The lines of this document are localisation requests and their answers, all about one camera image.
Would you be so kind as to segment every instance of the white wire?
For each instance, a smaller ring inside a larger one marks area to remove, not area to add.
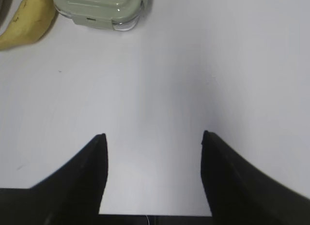
[[[150,225],[149,217],[148,217],[147,215],[146,215],[145,217],[147,218],[147,223],[148,223],[148,225]]]

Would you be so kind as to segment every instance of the yellow banana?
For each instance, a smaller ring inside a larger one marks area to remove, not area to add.
[[[35,43],[46,33],[55,14],[53,0],[23,0],[0,36],[0,50]]]

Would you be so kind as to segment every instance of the container lid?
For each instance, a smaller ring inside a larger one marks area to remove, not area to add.
[[[127,22],[137,16],[147,0],[54,0],[58,10],[81,23],[101,21],[106,26],[113,22]]]

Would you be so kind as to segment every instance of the white table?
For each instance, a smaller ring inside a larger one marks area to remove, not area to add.
[[[39,43],[0,52],[0,187],[35,185],[106,133],[101,213],[210,215],[208,129],[310,197],[308,3],[154,0],[123,33],[59,16]]]

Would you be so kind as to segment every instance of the green lid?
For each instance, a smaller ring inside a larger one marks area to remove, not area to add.
[[[54,0],[59,12],[76,24],[114,29],[113,23],[132,21],[147,6],[147,0]]]

